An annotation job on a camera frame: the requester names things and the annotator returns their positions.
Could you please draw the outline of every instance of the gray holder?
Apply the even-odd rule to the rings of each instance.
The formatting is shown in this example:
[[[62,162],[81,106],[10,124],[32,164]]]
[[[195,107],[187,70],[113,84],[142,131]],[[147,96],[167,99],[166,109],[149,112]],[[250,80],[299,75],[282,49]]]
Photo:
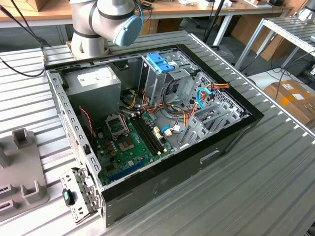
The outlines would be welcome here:
[[[0,222],[47,202],[35,135],[25,128],[0,139]]]

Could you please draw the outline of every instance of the expansion slot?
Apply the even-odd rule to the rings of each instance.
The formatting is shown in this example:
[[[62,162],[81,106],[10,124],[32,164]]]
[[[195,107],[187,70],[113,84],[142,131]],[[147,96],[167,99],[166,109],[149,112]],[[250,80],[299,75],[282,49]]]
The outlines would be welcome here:
[[[119,173],[117,173],[117,174],[115,174],[115,175],[113,175],[113,176],[108,177],[108,180],[109,180],[109,181],[114,181],[114,180],[116,180],[116,179],[120,179],[120,178],[122,178],[122,177],[124,177],[124,176],[126,176],[126,175],[129,175],[130,173],[134,172],[135,170],[138,170],[139,168],[141,168],[141,167],[142,167],[142,164],[143,164],[145,161],[146,161],[146,159],[144,159],[144,160],[138,162],[137,164],[135,164],[135,165],[129,167],[128,169],[125,169],[125,170],[123,170],[123,171],[121,171],[121,172],[119,172]]]
[[[163,147],[151,132],[145,121],[140,116],[132,117],[130,121],[140,135],[140,138],[150,150],[151,154],[153,156],[161,154]]]

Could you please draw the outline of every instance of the open computer tower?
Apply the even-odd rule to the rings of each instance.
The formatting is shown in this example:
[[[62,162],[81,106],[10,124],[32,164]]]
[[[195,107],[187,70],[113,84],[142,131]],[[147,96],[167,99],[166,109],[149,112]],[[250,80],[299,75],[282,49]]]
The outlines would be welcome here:
[[[184,45],[47,66],[78,168],[75,223],[110,226],[230,152],[263,114]]]

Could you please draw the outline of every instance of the aluminum table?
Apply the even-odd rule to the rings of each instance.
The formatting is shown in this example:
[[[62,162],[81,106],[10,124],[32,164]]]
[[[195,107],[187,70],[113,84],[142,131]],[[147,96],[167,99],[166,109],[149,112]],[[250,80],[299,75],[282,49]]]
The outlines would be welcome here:
[[[262,50],[264,50],[269,40],[275,34],[278,34],[296,45],[296,48],[282,64],[282,68],[284,68],[290,62],[299,49],[302,49],[305,52],[310,53],[312,56],[315,56],[315,43],[310,39],[312,35],[315,35],[315,21],[312,24],[306,24],[295,17],[266,18],[261,20],[256,31],[252,35],[252,38],[249,40],[246,48],[235,64],[236,69],[241,68],[245,58],[252,49],[264,27],[269,28],[271,31],[260,46],[260,49],[257,51],[258,55]]]
[[[315,221],[315,135],[193,34],[140,36],[115,53],[183,43],[231,82],[265,117],[233,151],[106,229],[96,214],[79,225],[65,206],[59,176],[76,166],[46,76],[26,78],[0,64],[0,137],[36,134],[50,200],[0,223],[1,235],[299,236]],[[73,60],[66,46],[46,48],[49,63]],[[40,50],[1,53],[36,73]]]

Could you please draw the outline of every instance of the blue drive bay latch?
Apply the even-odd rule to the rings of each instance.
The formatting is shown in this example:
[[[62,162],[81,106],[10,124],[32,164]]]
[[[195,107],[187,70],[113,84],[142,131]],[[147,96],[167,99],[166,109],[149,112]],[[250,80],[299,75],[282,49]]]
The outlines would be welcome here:
[[[159,73],[165,73],[175,69],[175,67],[169,65],[167,61],[158,53],[147,55],[147,60],[158,70]]]

